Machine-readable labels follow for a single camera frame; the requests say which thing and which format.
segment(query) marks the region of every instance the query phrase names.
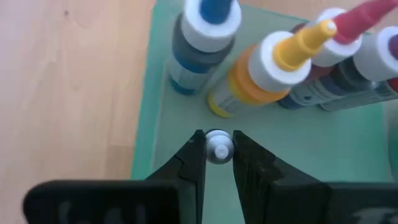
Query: white cap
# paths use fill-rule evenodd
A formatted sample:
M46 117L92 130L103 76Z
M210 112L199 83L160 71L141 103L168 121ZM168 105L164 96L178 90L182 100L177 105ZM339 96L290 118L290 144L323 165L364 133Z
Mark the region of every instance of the white cap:
M233 0L231 11L222 24L210 24L200 15L201 0L186 0L181 30L187 42L202 52L217 52L233 39L241 25L241 7Z
M340 8L324 10L315 21L309 22L306 26L313 26L321 21L332 19L346 12ZM312 57L312 63L319 67L330 67L342 62L344 59L353 56L362 44L362 35L350 44L339 44L332 39L323 44L322 50Z
M277 31L269 34L256 47L249 59L249 74L256 85L265 91L285 91L301 83L308 76L311 60L308 59L296 71L287 72L274 62L274 47L286 38L293 36L287 31Z
M214 164L224 164L232 159L234 145L231 136L223 130L212 130L206 134L207 160Z
M398 77L398 60L389 50L389 41L397 34L398 27L390 26L364 37L360 50L353 57L355 67L364 78L379 82Z

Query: yellow paint bottle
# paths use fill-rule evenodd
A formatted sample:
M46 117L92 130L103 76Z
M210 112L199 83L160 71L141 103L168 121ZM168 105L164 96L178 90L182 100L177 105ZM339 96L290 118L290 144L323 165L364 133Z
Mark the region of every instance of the yellow paint bottle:
M292 34L277 31L246 49L208 96L210 109L223 118L273 103L304 81L313 55L336 34L327 20Z

